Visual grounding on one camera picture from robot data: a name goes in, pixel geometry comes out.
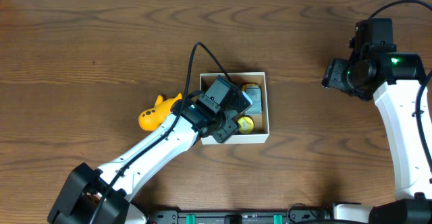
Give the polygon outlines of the yellow white toy ball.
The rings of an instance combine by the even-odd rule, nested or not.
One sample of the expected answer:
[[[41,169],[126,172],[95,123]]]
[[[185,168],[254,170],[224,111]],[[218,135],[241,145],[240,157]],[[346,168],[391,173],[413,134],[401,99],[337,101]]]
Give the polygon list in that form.
[[[250,134],[254,130],[254,122],[251,117],[243,116],[238,119],[241,134]]]

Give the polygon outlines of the yellow grey toy truck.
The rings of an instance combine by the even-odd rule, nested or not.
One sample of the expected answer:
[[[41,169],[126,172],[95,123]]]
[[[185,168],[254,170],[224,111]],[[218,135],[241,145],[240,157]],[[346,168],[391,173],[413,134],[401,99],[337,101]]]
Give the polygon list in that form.
[[[242,91],[245,92],[251,99],[252,103],[250,108],[246,111],[247,115],[259,115],[262,113],[262,94],[261,87],[255,83],[243,84],[241,87]]]

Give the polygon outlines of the orange toy rhino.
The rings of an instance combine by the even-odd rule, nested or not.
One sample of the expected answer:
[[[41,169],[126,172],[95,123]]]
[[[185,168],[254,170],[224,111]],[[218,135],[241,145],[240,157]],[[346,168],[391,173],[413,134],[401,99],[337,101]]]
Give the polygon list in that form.
[[[152,108],[144,110],[138,117],[138,124],[144,131],[155,131],[171,113],[171,108],[177,102],[183,99],[181,93],[169,99],[164,99],[158,95]]]

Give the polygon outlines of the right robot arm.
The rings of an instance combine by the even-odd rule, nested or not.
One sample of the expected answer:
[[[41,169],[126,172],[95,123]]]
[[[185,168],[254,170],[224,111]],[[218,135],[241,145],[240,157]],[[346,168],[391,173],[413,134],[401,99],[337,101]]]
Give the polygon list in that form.
[[[431,118],[427,76],[415,53],[399,53],[392,20],[356,24],[349,59],[334,58],[321,83],[373,101],[383,120],[394,167],[395,200],[380,206],[335,204],[334,223],[431,222]]]

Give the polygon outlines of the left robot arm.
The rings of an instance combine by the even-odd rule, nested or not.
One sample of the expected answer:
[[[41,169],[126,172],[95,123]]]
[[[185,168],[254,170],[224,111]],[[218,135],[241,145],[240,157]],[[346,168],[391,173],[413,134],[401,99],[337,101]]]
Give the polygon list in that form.
[[[177,100],[165,120],[128,152],[92,169],[81,163],[68,175],[47,220],[49,223],[146,223],[131,201],[162,167],[200,138],[224,143],[236,121],[252,106],[250,97],[221,76],[205,92]]]

